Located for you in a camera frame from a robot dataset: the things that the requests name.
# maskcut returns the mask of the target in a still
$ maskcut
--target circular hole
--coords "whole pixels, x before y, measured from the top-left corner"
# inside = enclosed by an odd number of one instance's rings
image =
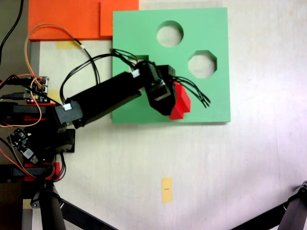
[[[183,39],[181,25],[174,21],[166,21],[158,28],[157,40],[165,47],[177,46]]]

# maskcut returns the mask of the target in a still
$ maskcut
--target green foam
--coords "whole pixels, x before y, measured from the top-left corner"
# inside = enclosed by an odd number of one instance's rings
[[[164,47],[156,39],[158,29],[174,21],[183,29],[183,39],[174,47]],[[227,8],[117,11],[113,15],[113,47],[137,56],[149,56],[156,65],[170,65],[176,75],[192,80],[209,97],[211,105],[203,105],[188,92],[191,112],[183,120],[170,121],[149,106],[146,94],[112,113],[114,123],[191,123],[229,122],[229,67]],[[209,78],[196,78],[188,70],[188,61],[195,53],[211,52],[217,59],[217,71]],[[128,67],[113,58],[113,76]]]

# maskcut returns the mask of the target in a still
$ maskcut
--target orange wire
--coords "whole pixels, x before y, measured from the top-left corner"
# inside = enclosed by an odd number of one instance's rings
[[[17,163],[13,162],[13,160],[11,158],[9,158],[4,152],[3,150],[0,148],[1,153],[6,157],[6,159],[8,159],[10,162],[12,162],[14,165],[16,165],[21,171],[23,171],[25,174],[27,174],[28,176],[31,176],[28,174],[28,172],[26,172],[25,170],[23,170]]]
[[[30,86],[31,88],[32,88],[32,86],[33,86],[34,81],[35,81],[35,79],[33,79],[33,81],[31,82],[31,86]],[[36,104],[37,107],[38,107],[38,110],[39,110],[39,119],[38,119],[38,121],[36,121],[34,124],[30,124],[30,125],[9,125],[9,126],[1,126],[1,125],[0,125],[0,127],[2,127],[2,128],[7,128],[7,127],[29,127],[29,126],[34,126],[34,125],[36,125],[38,122],[40,122],[40,120],[42,119],[42,110],[40,109],[40,107],[39,107],[37,101],[35,100],[32,91],[31,91],[30,93],[31,93],[31,96],[32,96],[32,98],[33,98],[35,104]]]
[[[26,61],[26,64],[27,64],[27,67],[30,71],[31,74],[34,75],[34,71],[30,65],[30,62],[29,62],[29,58],[28,58],[28,51],[27,51],[27,47],[28,47],[28,41],[29,41],[29,38],[31,36],[31,34],[39,27],[42,27],[42,26],[54,26],[54,27],[57,27],[57,28],[60,28],[62,30],[64,30],[65,32],[67,32],[71,37],[72,39],[75,39],[75,37],[63,26],[61,25],[57,25],[57,24],[54,24],[54,23],[43,23],[43,24],[40,24],[40,25],[37,25],[35,26],[28,34],[27,38],[25,39],[25,44],[24,44],[24,58],[25,58],[25,61]]]

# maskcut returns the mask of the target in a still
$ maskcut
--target floor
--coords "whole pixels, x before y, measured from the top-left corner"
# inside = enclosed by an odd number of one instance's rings
[[[20,7],[19,0],[1,0],[0,1],[0,41],[3,40],[7,32],[14,24]],[[21,74],[27,72],[24,61],[23,43],[27,35],[27,10],[28,0],[24,1],[24,11],[22,17],[5,43],[2,51],[2,61],[0,65],[0,79],[4,80],[11,74]],[[6,94],[13,88],[6,86],[1,93]],[[0,137],[6,138],[6,130],[0,129]],[[7,148],[0,143],[4,151]],[[9,164],[2,155],[0,155],[0,164]],[[2,230],[20,230],[23,201],[20,199],[21,184],[0,184],[0,228]]]

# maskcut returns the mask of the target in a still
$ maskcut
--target yellow tape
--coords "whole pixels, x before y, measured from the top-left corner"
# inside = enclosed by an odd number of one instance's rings
[[[50,90],[50,89],[48,89],[47,96],[50,97],[51,99],[57,101],[57,102],[60,102],[59,91],[58,90]]]
[[[162,177],[162,203],[168,203],[172,201],[172,178]]]
[[[80,49],[80,46],[75,41],[56,41],[56,49]]]
[[[32,209],[31,206],[31,199],[24,199],[23,200],[23,209]]]

